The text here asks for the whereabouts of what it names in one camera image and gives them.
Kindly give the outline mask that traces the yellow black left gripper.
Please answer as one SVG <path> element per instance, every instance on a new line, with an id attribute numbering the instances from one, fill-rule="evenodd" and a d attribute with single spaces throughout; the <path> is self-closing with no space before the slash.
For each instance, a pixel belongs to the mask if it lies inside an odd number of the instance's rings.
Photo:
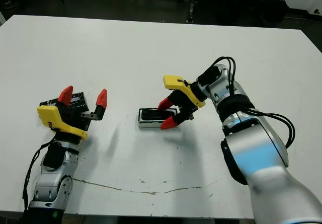
<path id="1" fill-rule="evenodd" d="M 57 101 L 64 106 L 46 106 L 42 105 L 37 108 L 37 112 L 44 126 L 52 131 L 60 133 L 68 133 L 81 140 L 87 139 L 89 121 L 83 118 L 83 114 L 89 111 L 85 105 L 69 106 L 73 94 L 73 86 L 68 86 L 59 95 Z M 96 101 L 96 109 L 94 113 L 98 120 L 102 120 L 107 108 L 107 90 L 102 89 Z"/>

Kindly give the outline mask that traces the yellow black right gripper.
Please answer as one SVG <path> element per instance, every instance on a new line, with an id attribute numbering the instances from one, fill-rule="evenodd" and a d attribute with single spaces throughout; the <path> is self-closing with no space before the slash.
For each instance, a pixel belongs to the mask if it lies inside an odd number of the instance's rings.
<path id="1" fill-rule="evenodd" d="M 167 110 L 178 106 L 179 113 L 167 118 L 160 126 L 167 130 L 179 126 L 186 120 L 193 119 L 193 113 L 205 106 L 206 95 L 201 91 L 197 81 L 189 82 L 180 76 L 165 75 L 164 86 L 172 92 L 158 105 L 158 110 Z"/>

